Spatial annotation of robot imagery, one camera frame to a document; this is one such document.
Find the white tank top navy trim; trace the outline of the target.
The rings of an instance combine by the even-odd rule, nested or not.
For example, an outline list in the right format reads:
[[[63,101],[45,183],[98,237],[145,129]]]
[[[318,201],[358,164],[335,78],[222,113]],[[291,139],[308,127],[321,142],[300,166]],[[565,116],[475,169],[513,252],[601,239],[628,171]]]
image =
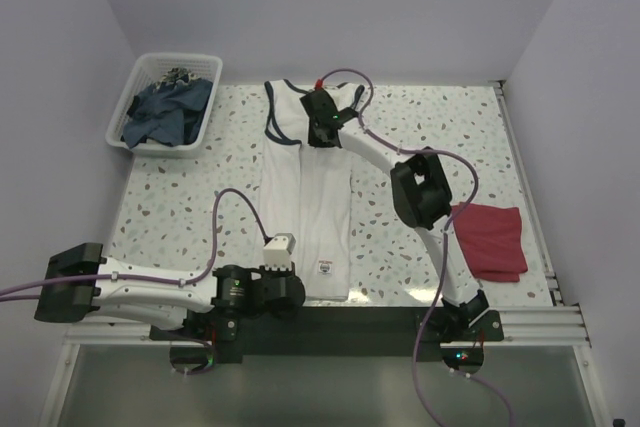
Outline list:
[[[291,234],[292,261],[311,300],[344,301],[350,286],[353,156],[308,144],[308,91],[283,79],[264,84],[258,212],[270,234]]]

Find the red tank top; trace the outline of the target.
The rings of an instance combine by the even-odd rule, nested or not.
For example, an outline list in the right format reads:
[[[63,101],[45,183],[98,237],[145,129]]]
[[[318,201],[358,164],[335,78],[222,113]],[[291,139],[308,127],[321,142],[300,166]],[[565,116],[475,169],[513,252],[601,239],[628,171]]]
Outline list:
[[[481,281],[518,283],[528,272],[517,207],[469,204],[454,208],[453,226],[472,276]]]

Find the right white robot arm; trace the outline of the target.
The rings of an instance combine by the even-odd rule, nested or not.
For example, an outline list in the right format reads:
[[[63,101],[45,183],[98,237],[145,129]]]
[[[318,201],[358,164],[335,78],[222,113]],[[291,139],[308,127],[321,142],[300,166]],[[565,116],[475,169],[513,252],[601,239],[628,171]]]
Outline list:
[[[340,110],[323,88],[300,98],[309,118],[308,143],[341,148],[368,161],[389,176],[397,217],[414,229],[435,266],[441,268],[440,291],[448,333],[469,339],[481,327],[489,303],[473,277],[455,234],[453,194],[440,158],[447,153],[429,147],[404,149],[367,129],[352,107]]]

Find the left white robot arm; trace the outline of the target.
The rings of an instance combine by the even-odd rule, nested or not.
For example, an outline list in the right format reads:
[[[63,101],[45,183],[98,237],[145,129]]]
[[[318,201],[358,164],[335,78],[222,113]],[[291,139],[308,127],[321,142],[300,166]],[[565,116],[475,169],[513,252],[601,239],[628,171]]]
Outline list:
[[[99,243],[84,243],[49,259],[34,314],[37,321],[71,324],[96,315],[196,339],[205,332],[210,313],[234,318],[277,315],[296,311],[306,300],[293,267],[154,271],[105,257],[102,251]]]

